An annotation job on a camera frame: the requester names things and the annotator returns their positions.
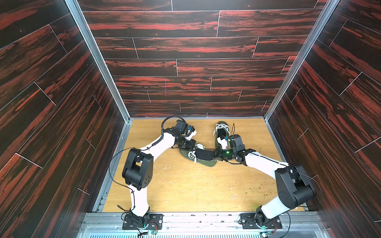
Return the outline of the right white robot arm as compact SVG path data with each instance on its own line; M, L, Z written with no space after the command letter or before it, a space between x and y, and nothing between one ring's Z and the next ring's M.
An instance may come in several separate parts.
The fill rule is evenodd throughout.
M233 149L219 148L214 155L222 161L235 160L239 164L257 169L275 180L277 196L256 210L256 220L260 226L316 195L310 177L300 164L277 161L253 149L236 152Z

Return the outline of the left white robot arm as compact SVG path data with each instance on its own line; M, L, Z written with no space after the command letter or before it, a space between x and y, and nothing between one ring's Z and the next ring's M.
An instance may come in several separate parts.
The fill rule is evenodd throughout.
M143 218L149 213L147 187L153 179L155 160L182 137L190 140L196 130L189 126L185 135L171 129L164 130L159 138L140 149L132 148L127 156L122 177L131 190L131 213L134 218Z

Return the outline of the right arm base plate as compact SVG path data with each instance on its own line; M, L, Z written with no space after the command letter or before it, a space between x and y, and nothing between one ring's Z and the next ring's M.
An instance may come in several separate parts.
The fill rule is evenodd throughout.
M266 216L262 214L257 215L256 213L241 213L238 224L242 225L243 229L282 229L282 224L278 216L268 219Z

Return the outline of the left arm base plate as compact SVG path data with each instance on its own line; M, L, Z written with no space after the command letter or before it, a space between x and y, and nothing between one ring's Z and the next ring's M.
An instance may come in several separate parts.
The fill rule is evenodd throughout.
M123 230L161 230L164 215L160 213L148 213L142 217L134 213L127 214L123 221Z

